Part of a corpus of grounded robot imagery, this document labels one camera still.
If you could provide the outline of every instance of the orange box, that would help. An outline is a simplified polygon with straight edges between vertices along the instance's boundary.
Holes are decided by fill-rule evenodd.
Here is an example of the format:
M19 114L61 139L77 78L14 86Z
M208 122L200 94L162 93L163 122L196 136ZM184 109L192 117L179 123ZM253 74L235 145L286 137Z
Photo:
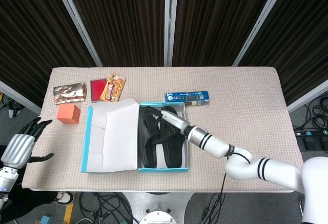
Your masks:
M73 104L59 105L57 119L64 124L78 124L81 110Z

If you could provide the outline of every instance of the table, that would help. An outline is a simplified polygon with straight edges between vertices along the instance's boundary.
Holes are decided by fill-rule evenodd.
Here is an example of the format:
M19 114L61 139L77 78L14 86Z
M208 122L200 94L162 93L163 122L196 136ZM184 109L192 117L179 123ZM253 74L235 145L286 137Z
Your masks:
M292 124L286 109L279 77L271 67L179 67L179 68L55 68L44 99L42 120L53 119L39 138L34 156L54 153L46 162L28 164L23 187L43 191L190 191L218 192L226 159L215 159L189 143L189 171L184 173L140 173L124 171L105 174L80 173L87 107L91 103L90 80L110 73L127 81L121 100L163 101L165 92L205 91L206 106L186 107L191 124L208 129L230 144L246 148L254 159L274 158L302 166ZM78 125L56 119L55 86L84 82L88 88ZM283 192L272 183L233 180L227 177L225 192Z

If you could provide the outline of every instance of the robotic arm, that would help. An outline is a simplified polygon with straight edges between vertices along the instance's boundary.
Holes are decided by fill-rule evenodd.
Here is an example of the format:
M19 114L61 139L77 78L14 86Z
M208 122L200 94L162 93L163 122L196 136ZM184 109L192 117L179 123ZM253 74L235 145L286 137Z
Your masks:
M181 117L161 111L162 118L177 127L181 134L216 158L229 157L224 171L233 179L266 180L305 194L302 223L326 223L325 206L328 199L328 158L315 157L306 161L302 170L285 162L261 158L253 161L251 153L230 145Z
M40 119L40 117L34 119L18 134L15 134L1 157L4 167L0 169L0 213L18 178L18 169L25 167L28 162L45 161L53 156L51 153L44 157L31 157L37 139L43 129L52 122L52 120L46 120L38 124Z

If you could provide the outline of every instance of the silver wrapper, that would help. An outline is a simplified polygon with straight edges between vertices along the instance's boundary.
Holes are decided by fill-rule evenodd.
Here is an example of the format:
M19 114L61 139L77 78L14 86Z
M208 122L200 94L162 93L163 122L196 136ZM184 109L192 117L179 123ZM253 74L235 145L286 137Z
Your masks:
M86 100L87 87L84 83L76 83L53 89L53 99L56 105Z

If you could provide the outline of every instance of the dark curtain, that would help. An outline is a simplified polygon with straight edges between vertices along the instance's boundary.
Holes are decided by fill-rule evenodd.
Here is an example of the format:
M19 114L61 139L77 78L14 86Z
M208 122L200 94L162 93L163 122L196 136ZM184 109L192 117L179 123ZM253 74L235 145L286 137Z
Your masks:
M52 68L95 66L62 0L1 0L0 12L0 80L35 104Z
M74 0L104 66L163 66L165 0Z
M267 0L178 0L173 66L231 66Z
M287 105L328 79L328 0L278 0L241 66L273 66Z

